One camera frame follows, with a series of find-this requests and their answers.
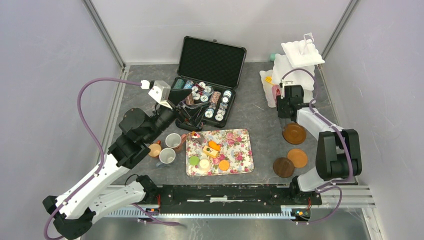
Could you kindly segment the yellow kiwi cake slice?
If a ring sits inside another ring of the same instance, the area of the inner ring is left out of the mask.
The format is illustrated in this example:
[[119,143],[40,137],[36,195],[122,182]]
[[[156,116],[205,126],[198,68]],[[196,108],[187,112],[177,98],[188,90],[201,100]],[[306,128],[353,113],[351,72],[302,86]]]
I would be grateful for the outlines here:
[[266,83],[270,84],[270,85],[275,85],[275,84],[273,83],[273,78],[272,78],[272,76],[266,76],[266,77],[264,78],[264,81],[265,81]]

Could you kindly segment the pink-handled metal tongs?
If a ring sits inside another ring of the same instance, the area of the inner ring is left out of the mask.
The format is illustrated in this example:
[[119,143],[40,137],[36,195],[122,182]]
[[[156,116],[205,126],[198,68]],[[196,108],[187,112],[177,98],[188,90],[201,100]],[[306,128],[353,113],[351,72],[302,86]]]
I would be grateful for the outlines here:
[[272,88],[271,88],[271,92],[272,92],[274,103],[275,103],[275,105],[277,105],[278,98],[281,97],[281,87],[280,87],[280,85],[279,84],[273,85]]

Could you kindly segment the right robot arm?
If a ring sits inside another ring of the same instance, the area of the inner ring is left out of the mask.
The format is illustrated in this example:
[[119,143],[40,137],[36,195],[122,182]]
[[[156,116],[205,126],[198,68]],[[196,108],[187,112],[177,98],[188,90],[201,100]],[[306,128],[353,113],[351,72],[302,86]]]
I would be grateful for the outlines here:
[[301,85],[274,87],[277,115],[305,128],[316,140],[315,167],[296,176],[290,183],[289,199],[302,204],[309,193],[321,192],[325,187],[350,183],[362,173],[359,134],[354,129],[342,128],[324,117],[314,101],[304,101]]

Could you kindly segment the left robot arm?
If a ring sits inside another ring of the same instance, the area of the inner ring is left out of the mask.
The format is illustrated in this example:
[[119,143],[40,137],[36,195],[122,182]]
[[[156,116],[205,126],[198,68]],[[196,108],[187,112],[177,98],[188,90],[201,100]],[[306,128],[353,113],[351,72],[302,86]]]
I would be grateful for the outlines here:
[[54,225],[60,238],[77,239],[101,218],[122,207],[156,200],[157,188],[147,176],[111,193],[103,191],[138,165],[150,153],[149,145],[174,121],[201,123],[209,103],[187,105],[185,100],[190,94],[189,89],[151,87],[149,95],[157,105],[153,114],[140,108],[129,109],[119,123],[121,135],[107,151],[101,151],[99,163],[65,193],[43,200],[49,213],[47,224]]

